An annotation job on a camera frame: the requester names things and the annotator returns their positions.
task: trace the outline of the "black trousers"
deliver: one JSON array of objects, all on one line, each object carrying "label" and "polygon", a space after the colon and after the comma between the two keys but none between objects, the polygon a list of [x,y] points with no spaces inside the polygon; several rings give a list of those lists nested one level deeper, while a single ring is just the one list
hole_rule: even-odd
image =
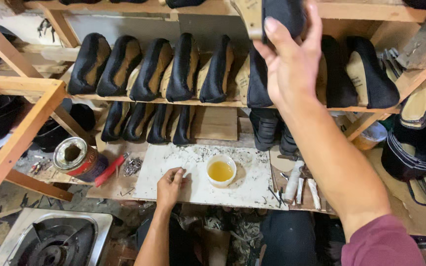
[{"label": "black trousers", "polygon": [[[138,250],[151,226],[152,216],[135,234]],[[304,211],[269,211],[261,224],[262,245],[267,245],[261,266],[318,265],[311,214]],[[193,242],[179,223],[170,218],[169,261],[171,266],[199,266]]]}]

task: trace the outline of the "yellow liquid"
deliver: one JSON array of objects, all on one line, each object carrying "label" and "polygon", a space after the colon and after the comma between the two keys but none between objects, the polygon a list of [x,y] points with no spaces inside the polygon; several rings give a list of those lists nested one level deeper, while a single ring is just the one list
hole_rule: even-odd
[{"label": "yellow liquid", "polygon": [[233,176],[233,169],[225,162],[216,161],[208,168],[208,175],[215,181],[223,182]]}]

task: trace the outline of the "wooden shelf frame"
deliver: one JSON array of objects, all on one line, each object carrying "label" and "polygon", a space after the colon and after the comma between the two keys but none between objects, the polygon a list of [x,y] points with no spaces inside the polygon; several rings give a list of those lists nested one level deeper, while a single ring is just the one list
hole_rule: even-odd
[{"label": "wooden shelf frame", "polygon": [[0,184],[6,180],[49,197],[70,201],[72,193],[12,169],[31,145],[39,129],[65,98],[65,82],[53,79],[0,77],[0,94],[40,96],[0,150]]}]

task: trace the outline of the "wooden board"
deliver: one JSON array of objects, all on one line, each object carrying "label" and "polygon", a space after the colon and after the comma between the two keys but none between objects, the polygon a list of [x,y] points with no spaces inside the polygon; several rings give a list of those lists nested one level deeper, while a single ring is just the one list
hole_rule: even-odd
[{"label": "wooden board", "polygon": [[[207,179],[206,162],[215,154],[229,155],[237,166],[236,177],[227,188],[213,187]],[[154,201],[157,182],[170,168],[186,169],[188,185],[181,191],[178,201],[198,204],[286,210],[279,204],[268,187],[272,187],[269,153],[254,148],[222,146],[149,145],[133,198]]]},{"label": "wooden board", "polygon": [[195,139],[238,140],[238,112],[234,107],[198,106],[192,123]]}]

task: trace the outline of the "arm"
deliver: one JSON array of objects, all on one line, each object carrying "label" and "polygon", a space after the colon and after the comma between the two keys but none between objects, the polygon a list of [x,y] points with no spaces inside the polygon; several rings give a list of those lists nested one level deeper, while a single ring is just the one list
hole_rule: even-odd
[{"label": "arm", "polygon": [[182,168],[173,168],[158,181],[157,208],[134,266],[169,265],[170,212],[177,202],[183,174]]},{"label": "arm", "polygon": [[268,66],[268,92],[323,194],[339,214],[346,241],[360,227],[391,212],[387,191],[367,159],[349,143],[317,100],[315,81],[321,57],[322,23],[307,4],[309,32],[300,46],[288,30],[266,18],[276,51],[254,42]]}]

